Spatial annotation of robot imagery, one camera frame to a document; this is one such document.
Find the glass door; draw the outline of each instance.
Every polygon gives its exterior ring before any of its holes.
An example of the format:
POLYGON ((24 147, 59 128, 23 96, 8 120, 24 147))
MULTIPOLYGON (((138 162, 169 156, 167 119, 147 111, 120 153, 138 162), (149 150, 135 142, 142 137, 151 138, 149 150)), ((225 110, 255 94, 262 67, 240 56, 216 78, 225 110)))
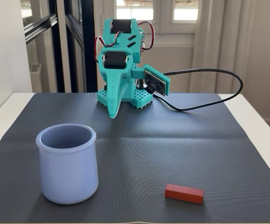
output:
POLYGON ((64 92, 56 0, 21 0, 33 92, 64 92))
POLYGON ((97 92, 93 0, 64 0, 72 92, 97 92))

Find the cup rim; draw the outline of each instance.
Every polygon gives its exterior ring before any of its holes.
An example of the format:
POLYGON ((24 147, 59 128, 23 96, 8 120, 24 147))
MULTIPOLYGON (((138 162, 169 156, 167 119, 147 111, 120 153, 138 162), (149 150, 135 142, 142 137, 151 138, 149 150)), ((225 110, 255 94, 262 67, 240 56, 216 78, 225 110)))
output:
POLYGON ((51 126, 51 127, 48 127, 46 129, 42 130, 36 137, 36 144, 39 147, 39 149, 43 149, 43 150, 45 150, 47 152, 50 152, 50 153, 67 154, 67 153, 74 153, 74 152, 78 152, 78 151, 87 149, 90 145, 92 145, 96 141, 96 139, 97 139, 97 134, 91 127, 88 127, 86 125, 81 125, 81 124, 68 123, 68 124, 54 125, 54 126, 51 126), (87 142, 85 142, 84 144, 82 144, 80 146, 73 147, 73 148, 66 148, 65 150, 63 148, 53 148, 53 147, 49 147, 49 146, 46 146, 45 144, 43 144, 42 136, 46 132, 48 132, 48 131, 50 131, 52 129, 58 128, 58 127, 63 127, 63 126, 79 126, 79 127, 83 127, 83 128, 90 131, 91 138, 87 142))

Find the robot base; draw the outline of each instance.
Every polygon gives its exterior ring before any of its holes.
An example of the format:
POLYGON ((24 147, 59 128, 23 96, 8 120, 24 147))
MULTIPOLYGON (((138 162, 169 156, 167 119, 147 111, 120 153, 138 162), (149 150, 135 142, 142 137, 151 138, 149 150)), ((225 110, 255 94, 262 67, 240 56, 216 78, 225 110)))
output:
MULTIPOLYGON (((107 91, 105 91, 103 89, 99 90, 97 92, 97 99, 103 105, 107 106, 108 105, 107 91)), ((137 109, 142 109, 143 107, 145 107, 150 102, 152 102, 152 94, 147 93, 146 90, 138 90, 138 89, 136 89, 134 91, 134 98, 130 103, 134 107, 136 107, 137 109)))

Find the ceramic cup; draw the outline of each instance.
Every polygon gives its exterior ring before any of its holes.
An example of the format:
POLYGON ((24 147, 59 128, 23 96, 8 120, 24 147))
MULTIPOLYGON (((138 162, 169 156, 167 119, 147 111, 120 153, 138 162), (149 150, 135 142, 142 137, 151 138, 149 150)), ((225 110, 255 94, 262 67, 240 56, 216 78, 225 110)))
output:
POLYGON ((98 187, 97 134, 85 125, 61 124, 38 134, 42 193, 58 204, 75 204, 98 187))

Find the red wire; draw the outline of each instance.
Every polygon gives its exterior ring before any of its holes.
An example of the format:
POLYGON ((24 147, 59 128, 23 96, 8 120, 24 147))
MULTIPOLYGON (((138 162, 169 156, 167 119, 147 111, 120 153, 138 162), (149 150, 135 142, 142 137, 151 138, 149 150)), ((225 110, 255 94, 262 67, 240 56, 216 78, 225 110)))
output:
MULTIPOLYGON (((154 37, 155 37, 153 25, 152 25, 149 21, 142 21, 142 22, 138 23, 138 25, 142 25, 143 23, 148 23, 149 26, 150 26, 150 28, 151 28, 151 30, 152 30, 152 43, 151 43, 150 47, 148 47, 148 48, 142 48, 142 52, 143 52, 144 50, 150 50, 150 49, 153 47, 153 44, 154 44, 154 37)), ((103 40, 103 38, 102 38, 101 36, 98 36, 98 37, 95 38, 95 40, 94 40, 94 59, 96 60, 97 63, 98 63, 98 60, 97 60, 97 41, 100 40, 101 43, 102 43, 105 47, 108 47, 108 48, 113 47, 113 46, 116 44, 117 37, 118 37, 118 35, 119 35, 120 33, 122 33, 122 32, 119 31, 119 32, 117 32, 117 33, 115 34, 114 43, 112 43, 112 44, 106 44, 105 41, 103 40)))
POLYGON ((98 63, 98 60, 97 60, 97 41, 100 40, 105 47, 108 47, 108 48, 113 47, 116 44, 117 37, 120 33, 122 33, 122 32, 118 31, 115 34, 114 43, 112 43, 112 44, 106 44, 101 36, 98 36, 95 38, 95 40, 94 40, 94 59, 96 60, 97 63, 98 63))
POLYGON ((148 48, 142 48, 142 50, 150 50, 152 48, 152 46, 153 46, 153 43, 154 43, 154 36, 155 36, 155 34, 154 34, 154 28, 153 28, 153 25, 149 21, 142 21, 142 22, 138 23, 138 25, 142 25, 143 23, 148 23, 149 26, 150 26, 150 28, 151 28, 151 30, 152 30, 152 43, 151 43, 150 47, 148 47, 148 48))

